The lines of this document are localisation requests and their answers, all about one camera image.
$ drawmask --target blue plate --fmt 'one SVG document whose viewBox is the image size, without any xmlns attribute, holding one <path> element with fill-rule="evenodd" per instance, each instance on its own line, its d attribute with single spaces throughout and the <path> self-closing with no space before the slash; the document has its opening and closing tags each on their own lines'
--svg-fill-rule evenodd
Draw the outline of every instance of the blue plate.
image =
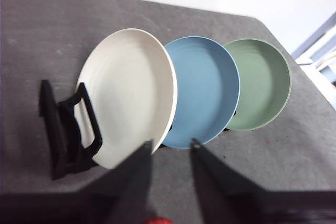
<svg viewBox="0 0 336 224">
<path fill-rule="evenodd" d="M 230 53 L 204 37 L 184 37 L 167 44 L 177 76 L 173 127 L 163 144 L 189 148 L 192 138 L 205 144 L 231 120 L 239 99 L 240 80 Z"/>
</svg>

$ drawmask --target plate rim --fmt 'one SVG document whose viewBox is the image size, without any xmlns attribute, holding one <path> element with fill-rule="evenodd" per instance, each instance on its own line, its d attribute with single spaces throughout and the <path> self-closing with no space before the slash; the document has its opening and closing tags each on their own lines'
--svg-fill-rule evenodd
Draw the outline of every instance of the plate rim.
<svg viewBox="0 0 336 224">
<path fill-rule="evenodd" d="M 288 85 L 288 92 L 287 92 L 287 96 L 286 96 L 286 99 L 284 100 L 283 102 L 283 105 L 281 107 L 281 109 L 270 119 L 268 120 L 267 122 L 261 124 L 260 126 L 257 126 L 257 127 L 249 127 L 249 128 L 245 128 L 245 129 L 237 129 L 237 128 L 232 128 L 232 127 L 228 127 L 229 130 L 233 130 L 233 131 L 252 131 L 252 130 L 256 130 L 256 129 L 259 129 L 261 127 L 264 127 L 266 126 L 267 124 L 271 123 L 275 118 L 278 117 L 278 115 L 284 110 L 284 108 L 286 107 L 287 105 L 287 102 L 289 100 L 289 97 L 290 97 L 290 93 L 291 93 L 291 89 L 292 89 L 292 73 L 291 73 L 291 70 L 290 70 L 290 67 L 289 67 L 289 63 L 285 57 L 285 55 L 283 55 L 283 53 L 277 48 L 275 47 L 274 45 L 272 45 L 271 43 L 265 41 L 265 40 L 262 40 L 262 39 L 256 39 L 256 38 L 241 38 L 241 39 L 236 39 L 236 40 L 233 40 L 233 41 L 230 41 L 228 43 L 226 43 L 224 45 L 224 47 L 226 47 L 227 45 L 229 44 L 232 44 L 232 43 L 235 43 L 235 42 L 239 42 L 239 41 L 244 41 L 244 40 L 251 40 L 251 41 L 258 41 L 258 42 L 262 42 L 272 48 L 274 48 L 279 55 L 281 55 L 283 61 L 285 62 L 286 66 L 287 66 L 287 70 L 288 70 L 288 77 L 289 77 L 289 85 Z"/>
<path fill-rule="evenodd" d="M 101 40 L 95 47 L 94 49 L 91 51 L 91 53 L 89 54 L 89 56 L 86 58 L 84 64 L 82 65 L 82 68 L 80 70 L 80 73 L 78 75 L 78 78 L 77 78 L 77 84 L 76 84 L 76 89 L 78 88 L 78 85 L 80 83 L 80 79 L 82 77 L 82 74 L 83 74 L 83 69 L 85 67 L 85 65 L 87 64 L 88 60 L 90 59 L 91 55 L 94 54 L 94 52 L 97 50 L 97 48 L 106 40 L 110 39 L 110 37 L 112 36 L 115 36 L 116 34 L 118 33 L 123 33 L 125 31 L 138 31 L 138 32 L 141 32 L 143 34 L 146 34 L 147 36 L 151 37 L 152 39 L 154 39 L 154 41 L 160 46 L 160 48 L 162 49 L 162 51 L 164 52 L 164 55 L 165 55 L 165 58 L 166 60 L 168 61 L 169 63 L 169 68 L 170 68 L 170 71 L 171 71 L 171 77 L 172 77 L 172 85 L 173 85 L 173 97 L 172 97 L 172 105 L 171 105 L 171 109 L 170 109 L 170 115 L 169 115 L 169 119 L 167 121 L 167 124 L 166 124 L 166 127 L 164 129 L 164 131 L 162 132 L 162 135 L 161 135 L 161 138 L 158 140 L 158 143 L 153 146 L 153 150 L 152 150 L 152 154 L 159 148 L 159 146 L 162 144 L 162 142 L 164 141 L 165 137 L 167 136 L 168 132 L 169 132 L 169 129 L 173 123 L 173 119 L 175 117 L 175 112 L 176 112 L 176 106 L 177 106 L 177 96 L 178 96 L 178 89 L 177 89 L 177 77 L 176 77 L 176 72 L 175 72 L 175 68 L 174 68 L 174 64 L 173 64 L 173 61 L 169 55 L 169 53 L 167 52 L 167 50 L 165 49 L 165 47 L 162 45 L 162 43 L 154 36 L 152 35 L 151 33 L 145 31 L 145 30 L 142 30 L 142 29 L 139 29 L 139 28 L 125 28 L 125 29 L 121 29 L 121 30 L 117 30 L 113 33 L 111 33 L 110 35 L 104 37 L 103 40 Z"/>
<path fill-rule="evenodd" d="M 234 60 L 234 58 L 232 57 L 232 55 L 230 54 L 230 52 L 229 52 L 223 45 L 221 45 L 220 43 L 218 43 L 217 41 L 215 41 L 215 40 L 213 40 L 213 39 L 211 39 L 211 38 L 207 38 L 207 37 L 204 37 L 204 36 L 185 36 L 185 37 L 181 37 L 181 38 L 178 38 L 178 39 L 175 39 L 175 40 L 170 41 L 169 43 L 167 43 L 167 44 L 165 45 L 165 47 L 168 46 L 168 45 L 170 45 L 170 44 L 172 44 L 172 43 L 174 43 L 174 42 L 176 42 L 176 41 L 178 41 L 178 40 L 181 40 L 181 39 L 188 39 L 188 38 L 200 38 L 200 39 L 205 39 L 205 40 L 211 41 L 211 42 L 213 42 L 213 43 L 219 45 L 219 46 L 220 46 L 222 49 L 224 49 L 224 51 L 226 51 L 227 54 L 229 55 L 229 58 L 231 59 L 231 61 L 233 62 L 234 66 L 235 66 L 235 69 L 236 69 L 236 72 L 237 72 L 237 76 L 238 76 L 238 96 L 237 96 L 237 101 L 236 101 L 235 107 L 234 107 L 234 109 L 233 109 L 233 112 L 232 112 L 232 114 L 230 115 L 229 120 L 227 121 L 227 123 L 222 127 L 222 129 L 221 129 L 218 133 L 216 133 L 213 137 L 211 137 L 210 139 L 208 139 L 207 141 L 205 141 L 204 143 L 202 143 L 202 144 L 206 144 L 206 143 L 210 142 L 211 140 L 213 140 L 214 138 L 216 138 L 218 135 L 220 135 L 221 132 L 222 132 L 224 129 L 226 129 L 226 126 L 230 123 L 232 117 L 234 116 L 234 113 L 235 113 L 235 111 L 236 111 L 236 109 L 237 109 L 237 107 L 238 107 L 238 101 L 239 101 L 239 98 L 240 98 L 240 87 L 241 87 L 241 84 L 240 84 L 240 74 L 239 74 L 238 67 L 237 67 L 237 65 L 236 65 L 236 61 Z M 166 146 L 168 146 L 168 147 L 170 147 L 170 148 L 184 149 L 184 150 L 190 149 L 190 147 L 174 147 L 174 146 L 167 145 L 167 144 L 165 144 L 165 143 L 163 143 L 163 144 L 166 145 Z"/>
</svg>

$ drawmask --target plate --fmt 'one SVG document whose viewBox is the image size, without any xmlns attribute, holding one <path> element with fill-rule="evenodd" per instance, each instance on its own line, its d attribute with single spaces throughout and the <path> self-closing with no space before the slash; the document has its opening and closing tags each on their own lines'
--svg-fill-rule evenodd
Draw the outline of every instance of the plate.
<svg viewBox="0 0 336 224">
<path fill-rule="evenodd" d="M 189 148 L 192 138 L 202 144 L 216 137 L 236 110 L 240 82 L 228 51 L 204 37 L 184 37 L 167 44 L 178 85 L 173 127 L 163 144 Z"/>
<path fill-rule="evenodd" d="M 132 28 L 111 34 L 85 62 L 80 82 L 102 135 L 97 164 L 115 168 L 144 141 L 153 140 L 153 152 L 161 145 L 174 118 L 177 83 L 170 57 L 153 35 Z M 83 102 L 75 117 L 87 147 L 93 133 Z"/>
<path fill-rule="evenodd" d="M 254 130 L 265 126 L 285 107 L 291 89 L 288 63 L 269 43 L 256 39 L 230 42 L 225 48 L 234 58 L 241 81 L 237 113 L 228 129 Z"/>
</svg>

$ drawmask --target table surface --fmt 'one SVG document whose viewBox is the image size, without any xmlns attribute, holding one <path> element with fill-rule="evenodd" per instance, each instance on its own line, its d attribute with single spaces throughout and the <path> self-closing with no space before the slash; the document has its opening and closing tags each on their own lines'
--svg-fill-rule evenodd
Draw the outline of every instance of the table surface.
<svg viewBox="0 0 336 224">
<path fill-rule="evenodd" d="M 137 0 L 1 0 L 1 11 L 2 193 L 73 191 L 107 171 L 50 180 L 39 86 L 49 79 L 57 101 L 69 97 L 93 48 L 128 27 L 163 44 L 199 35 L 221 44 L 258 38 L 278 47 L 292 71 L 283 112 L 258 130 L 223 132 L 206 147 L 266 189 L 336 189 L 336 113 L 260 21 Z M 176 223 L 201 222 L 188 155 L 172 148 L 153 155 L 149 204 Z"/>
</svg>

